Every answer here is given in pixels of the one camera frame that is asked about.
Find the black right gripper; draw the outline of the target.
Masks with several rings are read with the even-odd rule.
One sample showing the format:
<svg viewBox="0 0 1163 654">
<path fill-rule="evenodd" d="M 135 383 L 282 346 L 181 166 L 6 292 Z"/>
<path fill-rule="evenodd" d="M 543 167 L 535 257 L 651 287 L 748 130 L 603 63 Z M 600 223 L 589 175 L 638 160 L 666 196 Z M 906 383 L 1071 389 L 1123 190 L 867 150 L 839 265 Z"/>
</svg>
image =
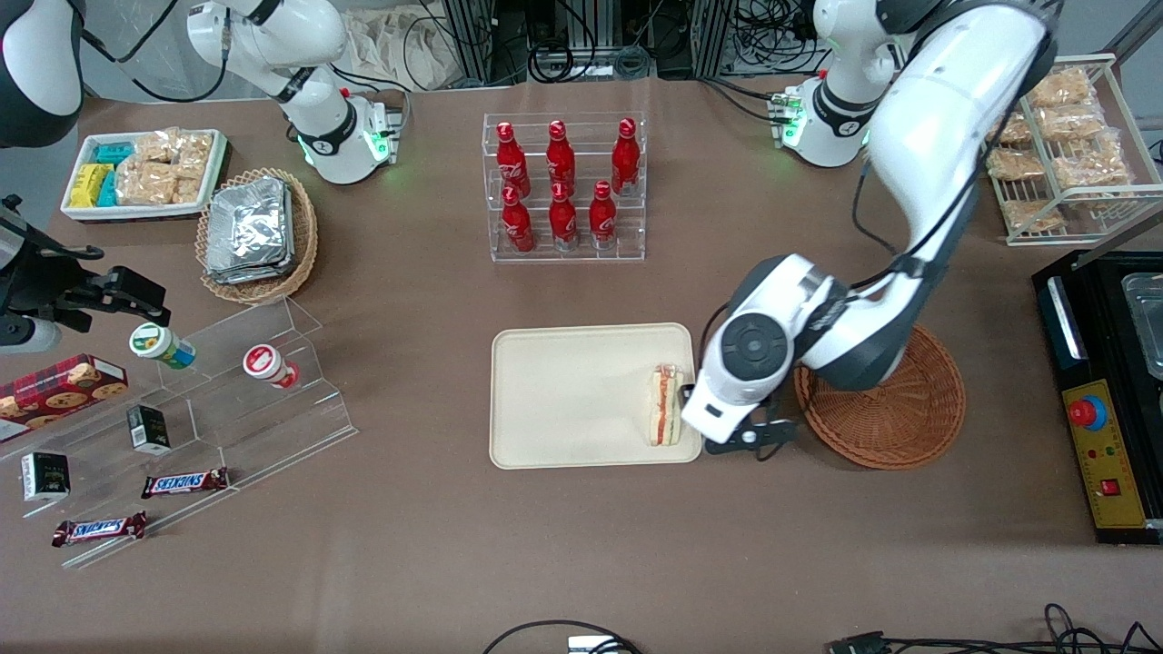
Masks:
<svg viewBox="0 0 1163 654">
<path fill-rule="evenodd" d="M 13 262 L 3 268 L 3 332 L 40 332 L 40 324 L 90 330 L 92 311 L 130 313 L 169 327 L 166 289 L 127 266 L 104 277 L 78 262 Z"/>
</svg>

